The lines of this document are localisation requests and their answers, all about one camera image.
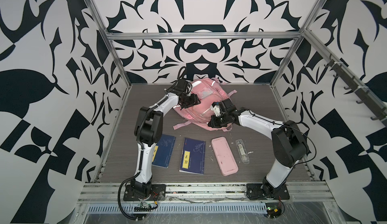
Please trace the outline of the pink student backpack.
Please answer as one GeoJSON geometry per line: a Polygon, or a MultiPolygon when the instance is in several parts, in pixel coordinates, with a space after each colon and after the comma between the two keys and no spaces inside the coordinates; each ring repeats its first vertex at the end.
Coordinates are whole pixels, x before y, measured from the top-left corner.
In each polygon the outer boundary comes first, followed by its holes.
{"type": "Polygon", "coordinates": [[[203,78],[194,80],[192,83],[193,94],[196,94],[201,101],[200,104],[182,109],[179,105],[173,107],[173,109],[183,117],[186,122],[177,124],[173,129],[185,127],[190,124],[195,124],[205,130],[215,131],[215,128],[208,126],[211,120],[211,116],[214,115],[212,104],[214,102],[221,102],[229,99],[233,94],[237,93],[236,90],[229,93],[225,92],[217,78],[203,78]]]}

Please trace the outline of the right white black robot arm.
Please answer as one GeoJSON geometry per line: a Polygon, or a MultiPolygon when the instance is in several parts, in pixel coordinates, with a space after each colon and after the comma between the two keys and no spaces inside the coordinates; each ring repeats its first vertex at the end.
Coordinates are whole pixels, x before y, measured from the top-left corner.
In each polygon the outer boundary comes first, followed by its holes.
{"type": "Polygon", "coordinates": [[[247,127],[272,141],[275,161],[261,184],[247,184],[247,198],[289,199],[286,180],[296,165],[309,152],[306,135],[293,121],[277,121],[254,113],[247,108],[236,108],[231,102],[215,102],[210,108],[214,114],[208,123],[210,128],[227,127],[230,124],[247,127]]]}

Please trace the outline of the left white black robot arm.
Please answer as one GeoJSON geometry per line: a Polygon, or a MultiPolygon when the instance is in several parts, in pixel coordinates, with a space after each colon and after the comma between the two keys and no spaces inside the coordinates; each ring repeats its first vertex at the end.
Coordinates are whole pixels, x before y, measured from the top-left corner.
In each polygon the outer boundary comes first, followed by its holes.
{"type": "Polygon", "coordinates": [[[139,155],[135,177],[131,181],[134,189],[146,194],[150,192],[153,153],[163,133],[164,115],[177,105],[184,109],[200,103],[199,97],[193,93],[166,93],[157,103],[140,109],[135,127],[139,155]]]}

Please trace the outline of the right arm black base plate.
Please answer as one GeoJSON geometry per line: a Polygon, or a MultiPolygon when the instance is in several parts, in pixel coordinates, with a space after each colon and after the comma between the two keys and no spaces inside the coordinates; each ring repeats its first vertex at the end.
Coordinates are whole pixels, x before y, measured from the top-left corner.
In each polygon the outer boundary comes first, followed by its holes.
{"type": "Polygon", "coordinates": [[[289,200],[290,194],[286,184],[273,188],[270,184],[246,184],[247,198],[250,200],[289,200]]]}

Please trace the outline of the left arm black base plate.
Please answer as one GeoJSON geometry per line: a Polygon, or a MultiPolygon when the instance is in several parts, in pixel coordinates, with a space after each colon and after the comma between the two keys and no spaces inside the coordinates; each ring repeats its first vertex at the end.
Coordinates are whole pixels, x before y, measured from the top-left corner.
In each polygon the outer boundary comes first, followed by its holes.
{"type": "Polygon", "coordinates": [[[156,194],[164,196],[165,191],[166,185],[164,184],[129,184],[125,188],[123,201],[152,200],[156,194]]]}

